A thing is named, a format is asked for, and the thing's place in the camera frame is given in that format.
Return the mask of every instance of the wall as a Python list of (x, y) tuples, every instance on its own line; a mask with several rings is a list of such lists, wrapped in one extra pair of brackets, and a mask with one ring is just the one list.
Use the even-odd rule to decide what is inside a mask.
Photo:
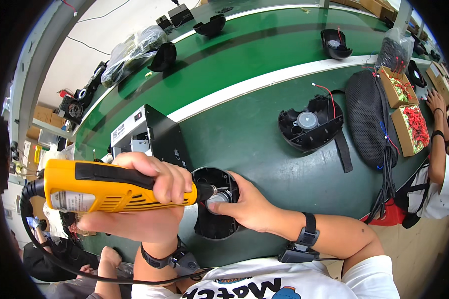
[[(125, 3), (126, 0), (97, 0), (80, 20), (99, 17)], [(198, 0), (180, 0), (192, 9)], [(108, 16), (77, 23), (68, 36), (86, 43), (100, 51), (111, 53), (129, 34), (151, 25), (162, 15), (168, 18), (168, 11), (176, 5), (171, 0), (130, 0)], [(109, 60), (109, 55), (65, 39), (58, 50), (46, 75), (38, 105), (58, 108), (62, 99), (57, 92), (69, 88), (73, 92), (83, 88), (100, 61)]]
[(25, 244), (31, 242), (30, 237), (27, 235), (25, 228), (23, 227), (23, 222), (21, 221), (21, 216), (17, 213), (17, 208), (15, 201), (17, 200), (17, 195), (20, 195), (23, 186), (8, 182), (8, 189), (2, 194), (3, 207), (5, 209), (12, 210), (12, 220), (6, 219), (6, 223), (9, 228), (15, 233), (18, 244), (21, 248)]

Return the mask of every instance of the floor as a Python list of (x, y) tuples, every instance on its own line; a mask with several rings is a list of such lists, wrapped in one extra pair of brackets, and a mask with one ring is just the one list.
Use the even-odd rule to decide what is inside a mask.
[[(410, 229), (400, 224), (370, 227), (379, 236), (384, 253), (393, 260), (394, 283), (401, 299), (419, 298), (449, 238), (449, 216), (440, 220), (421, 218)], [(340, 279), (341, 261), (325, 265), (331, 277)]]

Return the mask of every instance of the white t-shirt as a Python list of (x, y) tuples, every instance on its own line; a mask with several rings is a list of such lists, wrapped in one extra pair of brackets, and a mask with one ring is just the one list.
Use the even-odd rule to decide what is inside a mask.
[[(428, 167), (421, 169), (411, 186), (424, 184), (428, 180)], [(446, 170), (444, 174), (444, 183), (439, 193), (440, 185), (436, 183), (429, 184), (428, 197), (424, 201), (422, 209), (417, 212), (421, 218), (441, 219), (449, 215), (449, 154), (446, 155)], [(421, 205), (424, 190), (409, 192), (409, 209), (415, 213)]]
[(186, 292), (164, 287), (133, 285), (132, 298), (159, 299), (319, 299), (399, 298), (391, 258), (378, 255), (353, 266), (341, 281), (329, 277), (319, 261), (284, 264), (275, 258), (247, 260), (206, 273)]

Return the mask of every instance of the black wristband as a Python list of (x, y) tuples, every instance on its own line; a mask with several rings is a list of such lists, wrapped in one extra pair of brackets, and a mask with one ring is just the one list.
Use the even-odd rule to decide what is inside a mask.
[(152, 266), (153, 268), (157, 268), (157, 269), (162, 269), (162, 268), (166, 267), (168, 265), (169, 258), (171, 256), (173, 256), (173, 254), (175, 254), (176, 251), (180, 250), (180, 248), (181, 248), (181, 241), (180, 241), (180, 238), (178, 238), (178, 246), (177, 246), (176, 250), (172, 254), (168, 255), (167, 257), (162, 258), (162, 259), (158, 259), (158, 258), (154, 258), (151, 255), (149, 255), (144, 250), (143, 243), (140, 243), (141, 256), (144, 258), (144, 260), (146, 260), (146, 262), (150, 266)]
[(434, 133), (432, 133), (432, 135), (431, 135), (431, 142), (434, 140), (434, 136), (436, 136), (436, 135), (441, 135), (443, 137), (444, 142), (446, 142), (445, 139), (444, 139), (444, 133), (442, 131), (439, 131), (439, 130), (435, 130)]
[(443, 115), (444, 115), (444, 111), (441, 109), (441, 108), (436, 108), (436, 109), (434, 109), (434, 111), (432, 111), (432, 115), (434, 115), (434, 113), (436, 113), (436, 110), (437, 109), (439, 109), (442, 113), (443, 113)]
[(312, 213), (303, 212), (303, 214), (306, 217), (306, 226), (303, 227), (299, 233), (296, 243), (307, 247), (312, 247), (316, 243), (319, 236), (319, 231), (316, 230), (316, 218)]
[(140, 243), (141, 256), (146, 262), (157, 269), (162, 269), (165, 266), (173, 268), (178, 276), (184, 276), (194, 273), (200, 268), (198, 262), (191, 252), (188, 252), (178, 237), (177, 249), (165, 258), (157, 259), (149, 255), (143, 248), (143, 243)]

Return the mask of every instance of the white edge strip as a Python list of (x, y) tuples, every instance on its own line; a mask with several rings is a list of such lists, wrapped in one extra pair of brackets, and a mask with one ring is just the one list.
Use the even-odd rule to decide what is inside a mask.
[(376, 62), (376, 59), (377, 55), (351, 56), (341, 61), (326, 59), (280, 69), (264, 75), (256, 76), (211, 93), (206, 97), (198, 99), (185, 107), (176, 110), (175, 112), (169, 114), (168, 117), (174, 122), (179, 123), (212, 107), (218, 106), (224, 102), (243, 96), (247, 93), (254, 92), (261, 88), (332, 69), (365, 65), (366, 61), (368, 61), (368, 63), (374, 63)]
[[(262, 7), (262, 8), (257, 8), (257, 9), (252, 9), (252, 10), (247, 10), (247, 11), (235, 13), (233, 15), (227, 16), (226, 20), (229, 21), (229, 20), (237, 19), (237, 18), (240, 18), (240, 17), (244, 17), (244, 16), (248, 16), (248, 15), (255, 14), (255, 13), (260, 13), (260, 12), (280, 10), (280, 9), (293, 9), (293, 8), (319, 8), (319, 5), (318, 4), (285, 4), (285, 5), (276, 5), (276, 6)], [(361, 11), (361, 10), (358, 10), (358, 9), (354, 9), (354, 8), (351, 8), (351, 7), (342, 7), (342, 6), (337, 6), (337, 5), (329, 5), (329, 8), (330, 9), (345, 10), (345, 11), (350, 11), (350, 12), (356, 12), (356, 13), (365, 14), (367, 16), (371, 16), (371, 17), (374, 17), (374, 18), (378, 18), (377, 16), (375, 16), (375, 15), (373, 15), (371, 13), (368, 13), (368, 12), (365, 12), (365, 11)], [(175, 43), (177, 43), (177, 42), (179, 42), (179, 41), (181, 41), (183, 39), (186, 39), (189, 36), (192, 36), (195, 33), (196, 32), (194, 30), (188, 31), (185, 34), (182, 34), (179, 37), (173, 39), (171, 42), (175, 44)], [(103, 93), (102, 96), (91, 106), (91, 108), (88, 110), (88, 112), (82, 118), (81, 123), (73, 130), (73, 135), (75, 135), (77, 133), (78, 129), (80, 129), (81, 124), (84, 123), (84, 121), (90, 115), (91, 111), (93, 111), (93, 109), (95, 109), (95, 107), (115, 87), (116, 87), (116, 85), (108, 88), (105, 91), (105, 93)]]
[(413, 60), (415, 63), (420, 63), (423, 65), (430, 65), (431, 61), (430, 60), (425, 60), (425, 59), (421, 59), (421, 58), (413, 58), (411, 57), (411, 60)]

